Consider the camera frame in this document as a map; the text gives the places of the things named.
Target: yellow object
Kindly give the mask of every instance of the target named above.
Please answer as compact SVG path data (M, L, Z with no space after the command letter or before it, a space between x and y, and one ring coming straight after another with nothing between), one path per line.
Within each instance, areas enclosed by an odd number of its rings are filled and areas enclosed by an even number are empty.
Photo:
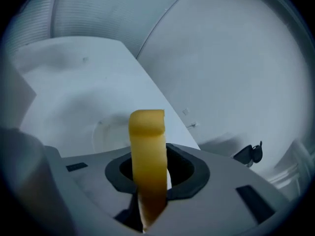
M167 157L164 110L137 110L129 118L133 181L146 231L164 210Z

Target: white surface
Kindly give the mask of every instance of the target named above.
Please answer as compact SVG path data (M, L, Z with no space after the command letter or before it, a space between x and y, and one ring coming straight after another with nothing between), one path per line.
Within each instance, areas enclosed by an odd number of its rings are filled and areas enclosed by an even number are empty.
M273 167L312 123L309 68L261 0L179 0L138 61L185 126L200 124L189 131L201 149L233 154L262 141L256 172Z
M56 147L62 157L94 153L97 122L123 120L126 130L129 115L137 109L165 109L166 141L198 148L163 94L118 41L44 40L21 48L14 64L37 94L21 130ZM127 134L117 133L113 140L124 143Z

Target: yellow rubber piece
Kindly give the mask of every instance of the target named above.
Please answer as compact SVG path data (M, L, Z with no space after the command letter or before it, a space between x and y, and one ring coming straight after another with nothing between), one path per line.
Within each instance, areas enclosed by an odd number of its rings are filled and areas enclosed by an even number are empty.
M164 110L137 110L130 115L133 181L146 231L164 210L167 193L167 157Z

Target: white curved wall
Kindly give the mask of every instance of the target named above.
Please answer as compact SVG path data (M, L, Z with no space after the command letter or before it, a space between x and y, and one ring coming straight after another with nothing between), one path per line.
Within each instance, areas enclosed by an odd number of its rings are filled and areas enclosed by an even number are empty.
M261 0L180 0L138 61L184 124L200 124L190 132L201 149L231 154L262 140L257 172L274 166L309 129L307 65Z

